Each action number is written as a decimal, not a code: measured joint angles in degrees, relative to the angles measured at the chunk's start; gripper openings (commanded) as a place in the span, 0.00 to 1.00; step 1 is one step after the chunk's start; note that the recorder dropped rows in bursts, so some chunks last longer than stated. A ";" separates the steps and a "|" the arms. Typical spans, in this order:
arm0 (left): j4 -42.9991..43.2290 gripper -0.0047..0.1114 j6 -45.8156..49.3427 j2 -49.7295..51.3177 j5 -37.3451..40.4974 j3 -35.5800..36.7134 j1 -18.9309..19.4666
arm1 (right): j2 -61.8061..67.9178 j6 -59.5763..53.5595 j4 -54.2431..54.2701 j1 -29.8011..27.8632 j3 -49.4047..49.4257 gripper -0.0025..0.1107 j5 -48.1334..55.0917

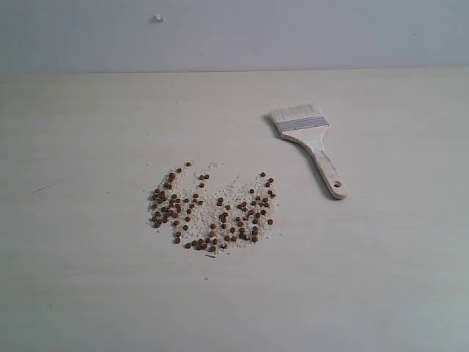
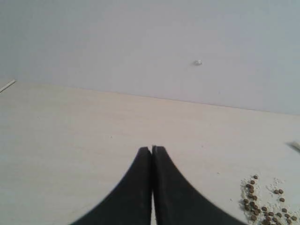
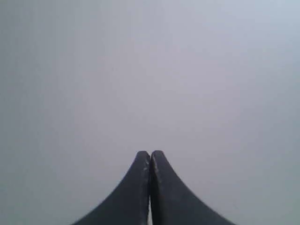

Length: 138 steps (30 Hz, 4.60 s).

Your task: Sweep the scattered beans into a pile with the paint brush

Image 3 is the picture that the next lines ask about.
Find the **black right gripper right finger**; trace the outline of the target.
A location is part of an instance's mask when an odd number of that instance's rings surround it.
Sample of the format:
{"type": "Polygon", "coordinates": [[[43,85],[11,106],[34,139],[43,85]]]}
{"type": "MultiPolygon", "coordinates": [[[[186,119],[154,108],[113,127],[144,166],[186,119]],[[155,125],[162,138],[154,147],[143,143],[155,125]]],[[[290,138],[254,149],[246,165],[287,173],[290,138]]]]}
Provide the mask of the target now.
{"type": "Polygon", "coordinates": [[[186,186],[160,150],[151,154],[150,201],[154,225],[233,224],[186,186]]]}

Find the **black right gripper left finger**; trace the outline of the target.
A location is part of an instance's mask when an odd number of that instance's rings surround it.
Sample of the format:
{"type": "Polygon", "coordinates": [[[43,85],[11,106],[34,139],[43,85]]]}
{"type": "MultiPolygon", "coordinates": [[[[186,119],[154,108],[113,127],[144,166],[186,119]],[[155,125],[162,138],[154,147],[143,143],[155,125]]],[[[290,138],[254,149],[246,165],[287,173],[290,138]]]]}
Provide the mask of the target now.
{"type": "Polygon", "coordinates": [[[150,156],[139,151],[118,186],[75,225],[146,225],[149,214],[150,156]]]}

